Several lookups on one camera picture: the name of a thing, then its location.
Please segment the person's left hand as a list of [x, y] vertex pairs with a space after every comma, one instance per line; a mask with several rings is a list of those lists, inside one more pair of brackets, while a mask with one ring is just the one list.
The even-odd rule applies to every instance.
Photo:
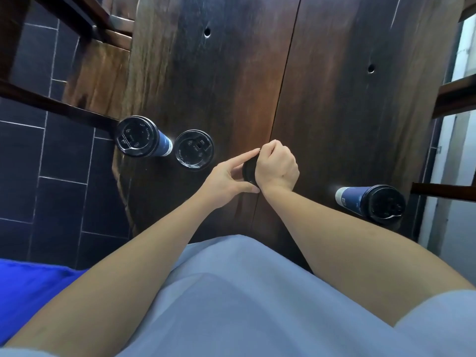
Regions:
[[235, 194], [235, 182], [245, 182], [242, 179], [243, 163], [259, 151], [260, 149], [254, 149], [217, 164], [193, 198], [199, 200], [209, 211], [229, 203], [238, 195]]

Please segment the person's right hand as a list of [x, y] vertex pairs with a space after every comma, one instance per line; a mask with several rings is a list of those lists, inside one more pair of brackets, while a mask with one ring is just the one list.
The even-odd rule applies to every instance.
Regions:
[[275, 190], [293, 191], [300, 175], [294, 155], [287, 146], [284, 147], [282, 156], [258, 158], [255, 177], [265, 196]]

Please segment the black plastic cup lid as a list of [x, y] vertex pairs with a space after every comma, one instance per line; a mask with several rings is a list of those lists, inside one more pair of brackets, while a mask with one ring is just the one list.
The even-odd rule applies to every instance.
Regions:
[[259, 154], [253, 156], [251, 159], [244, 162], [242, 166], [243, 180], [256, 187], [258, 187], [258, 184], [256, 182], [255, 171], [256, 171], [258, 158], [259, 158]]
[[214, 157], [214, 143], [209, 134], [191, 129], [182, 132], [175, 140], [173, 152], [183, 167], [198, 171], [207, 167]]

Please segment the person's right forearm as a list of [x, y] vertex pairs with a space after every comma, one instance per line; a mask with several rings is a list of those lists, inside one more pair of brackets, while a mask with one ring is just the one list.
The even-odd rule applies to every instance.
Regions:
[[275, 182], [260, 189], [312, 272], [391, 326], [432, 297], [476, 292], [443, 260], [400, 234]]

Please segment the person's left forearm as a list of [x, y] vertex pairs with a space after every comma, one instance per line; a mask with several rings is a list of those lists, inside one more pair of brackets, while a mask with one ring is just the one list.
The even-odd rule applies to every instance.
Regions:
[[199, 225], [232, 198], [197, 192], [57, 294], [4, 350], [19, 356], [115, 356], [138, 328]]

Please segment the blue paper cup, black lid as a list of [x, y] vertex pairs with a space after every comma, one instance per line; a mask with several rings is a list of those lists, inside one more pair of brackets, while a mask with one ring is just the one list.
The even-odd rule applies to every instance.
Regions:
[[380, 226], [390, 226], [401, 220], [406, 199], [389, 185], [341, 187], [335, 193], [341, 207]]
[[172, 141], [155, 123], [143, 116], [121, 120], [114, 134], [116, 147], [130, 157], [163, 157], [173, 150]]

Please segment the light blue shirt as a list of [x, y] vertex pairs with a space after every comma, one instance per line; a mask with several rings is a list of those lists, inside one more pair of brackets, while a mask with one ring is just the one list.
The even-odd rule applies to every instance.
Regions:
[[476, 357], [476, 291], [394, 327], [245, 236], [188, 245], [116, 357]]

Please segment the dark wooden chair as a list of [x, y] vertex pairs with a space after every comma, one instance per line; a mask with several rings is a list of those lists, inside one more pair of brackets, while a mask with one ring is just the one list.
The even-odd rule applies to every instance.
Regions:
[[10, 81], [31, 0], [0, 0], [0, 97], [102, 130], [113, 139], [124, 95], [134, 20], [97, 0], [35, 0], [79, 34], [61, 101]]
[[457, 24], [476, 16], [476, 0], [415, 0], [423, 2], [415, 31], [416, 50], [406, 67], [412, 77], [405, 129], [405, 159], [401, 161], [401, 189], [406, 194], [431, 197], [460, 197], [476, 201], [476, 186], [437, 186], [417, 182], [423, 165], [427, 129], [433, 119], [476, 109], [476, 76], [443, 83]]

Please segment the blue cushion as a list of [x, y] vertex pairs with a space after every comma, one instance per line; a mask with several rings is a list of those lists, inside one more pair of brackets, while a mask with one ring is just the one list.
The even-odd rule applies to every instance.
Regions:
[[0, 258], [0, 347], [86, 271]]

